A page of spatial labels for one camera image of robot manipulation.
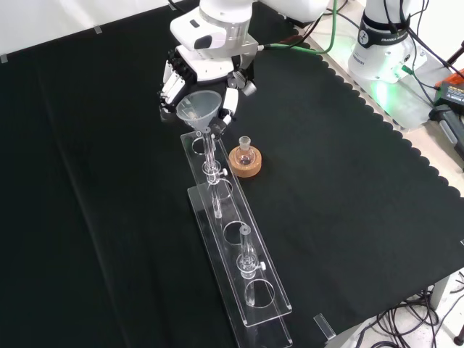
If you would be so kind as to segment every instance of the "white wall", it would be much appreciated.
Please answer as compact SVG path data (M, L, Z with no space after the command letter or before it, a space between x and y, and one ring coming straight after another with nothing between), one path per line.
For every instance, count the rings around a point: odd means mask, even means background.
M166 4L167 0L0 0L0 54Z

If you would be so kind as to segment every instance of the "black cloth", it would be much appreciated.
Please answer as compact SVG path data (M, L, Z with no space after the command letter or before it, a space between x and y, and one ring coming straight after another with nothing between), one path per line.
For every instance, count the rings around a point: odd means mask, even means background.
M3 347L234 347L156 92L168 7L37 46L0 66ZM260 43L292 34L261 4ZM464 266L463 202L320 57L260 52L228 149L294 308L295 347L340 333Z

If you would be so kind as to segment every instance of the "glass tube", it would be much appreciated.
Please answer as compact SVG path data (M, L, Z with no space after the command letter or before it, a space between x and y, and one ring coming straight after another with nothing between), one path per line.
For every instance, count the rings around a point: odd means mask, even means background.
M252 279L256 275L258 260L253 250L252 229L248 225L240 227L240 247L241 254L237 259L237 267L243 278Z
M220 195L218 189L219 183L219 166L215 160L215 150L213 148L211 129L206 127L202 132L204 155L206 157L205 173L207 181L211 185L212 208L215 212L215 218L221 219L223 216L220 210Z

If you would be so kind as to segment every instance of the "green cable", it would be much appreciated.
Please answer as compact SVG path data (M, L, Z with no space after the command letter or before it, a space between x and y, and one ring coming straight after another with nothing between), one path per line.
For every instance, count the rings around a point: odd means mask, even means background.
M337 3L337 0L333 0L332 35L331 35L331 44L328 45L328 48L323 51L316 51L315 49L304 49L303 47L294 46L294 47L290 47L290 49L294 49L294 50L309 53L309 54L325 54L329 52L332 49L332 47L334 47L334 42L335 42L336 10L337 10L336 3ZM272 43L270 45L270 47L287 47L287 46L288 45L283 45L281 43Z

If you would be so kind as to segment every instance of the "round hole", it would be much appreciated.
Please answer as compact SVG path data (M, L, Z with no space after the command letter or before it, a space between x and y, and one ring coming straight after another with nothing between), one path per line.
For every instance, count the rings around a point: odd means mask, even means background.
M224 239L232 245L240 245L240 227L246 224L242 221L231 221L224 227Z
M196 154L204 154L203 138L196 138L191 144L191 148Z
M264 308L272 303L276 296L274 287L264 279L250 281L245 288L246 305L255 308Z
M227 179L219 179L217 185L217 191L219 192L219 199L227 199L232 194L232 184ZM212 185L208 185L208 191L212 191Z

